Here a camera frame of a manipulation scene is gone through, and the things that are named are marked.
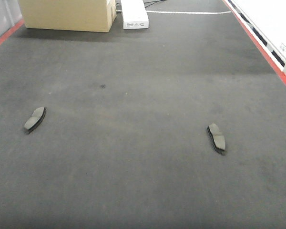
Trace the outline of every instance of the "wall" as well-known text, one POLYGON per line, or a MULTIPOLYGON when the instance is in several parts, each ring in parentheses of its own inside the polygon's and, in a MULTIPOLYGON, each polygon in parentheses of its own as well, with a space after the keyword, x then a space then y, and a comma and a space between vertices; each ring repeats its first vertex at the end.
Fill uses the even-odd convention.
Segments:
POLYGON ((286 61, 286 0, 233 0, 286 61))
POLYGON ((0 36, 22 18, 17 0, 0 0, 0 36))

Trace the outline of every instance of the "white line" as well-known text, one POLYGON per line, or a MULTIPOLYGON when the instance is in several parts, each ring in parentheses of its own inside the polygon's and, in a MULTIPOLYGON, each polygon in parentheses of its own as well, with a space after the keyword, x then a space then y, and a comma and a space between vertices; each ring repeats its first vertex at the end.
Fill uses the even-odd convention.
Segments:
POLYGON ((178 12, 178 11, 154 11, 154 10, 147 10, 148 13, 168 13, 168 14, 227 14, 231 13, 231 11, 225 12, 178 12))

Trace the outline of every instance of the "black cable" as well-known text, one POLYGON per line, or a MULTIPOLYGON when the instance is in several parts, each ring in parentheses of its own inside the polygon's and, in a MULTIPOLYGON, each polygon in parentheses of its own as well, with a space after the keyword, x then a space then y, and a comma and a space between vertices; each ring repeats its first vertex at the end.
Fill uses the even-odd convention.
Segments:
POLYGON ((157 2, 161 2, 161 1, 167 1, 167 0, 156 0, 156 1, 148 1, 148 2, 144 2, 144 4, 148 4, 150 3, 149 5, 145 6, 145 8, 151 6, 151 5, 154 5, 156 4, 157 2))

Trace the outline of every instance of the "red stripe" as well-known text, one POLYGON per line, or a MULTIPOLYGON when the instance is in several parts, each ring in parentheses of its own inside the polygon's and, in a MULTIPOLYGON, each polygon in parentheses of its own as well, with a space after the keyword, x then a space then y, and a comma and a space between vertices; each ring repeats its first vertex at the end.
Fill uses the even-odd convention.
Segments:
POLYGON ((248 34, 248 36, 251 38, 253 43, 256 45, 256 47, 259 49, 259 51, 262 53, 264 58, 268 61, 270 66, 273 68, 275 73, 281 78, 283 83, 286 86, 286 75, 283 71, 279 69, 279 67, 276 65, 276 63, 271 59, 271 57, 268 55, 268 53, 264 50, 264 48, 258 43, 258 41, 255 39, 255 37, 252 35, 250 30, 247 29, 247 27, 243 24, 243 22, 238 18, 238 16, 234 13, 233 9, 230 7, 229 4, 227 4, 226 0, 223 0, 224 3, 227 5, 227 7, 231 10, 231 12, 235 15, 238 22, 241 24, 241 26, 244 28, 245 32, 248 34))
POLYGON ((23 25, 24 21, 21 19, 17 24, 15 24, 12 28, 7 30, 5 34, 0 37, 0 45, 5 42, 17 29, 19 29, 23 25))

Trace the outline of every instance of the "cable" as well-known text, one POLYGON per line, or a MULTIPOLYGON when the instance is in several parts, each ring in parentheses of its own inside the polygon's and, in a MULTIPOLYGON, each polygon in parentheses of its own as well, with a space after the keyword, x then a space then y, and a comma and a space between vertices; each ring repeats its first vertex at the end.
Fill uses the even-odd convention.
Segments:
POLYGON ((178 12, 178 11, 154 11, 154 10, 147 10, 148 13, 167 13, 167 14, 227 14, 231 13, 231 11, 224 11, 224 12, 178 12))
POLYGON ((149 5, 145 6, 145 8, 147 8, 147 7, 149 7, 149 6, 152 6, 152 5, 156 4, 157 2, 161 2, 161 1, 167 1, 167 0, 157 0, 157 1, 144 2, 144 4, 150 3, 149 5))

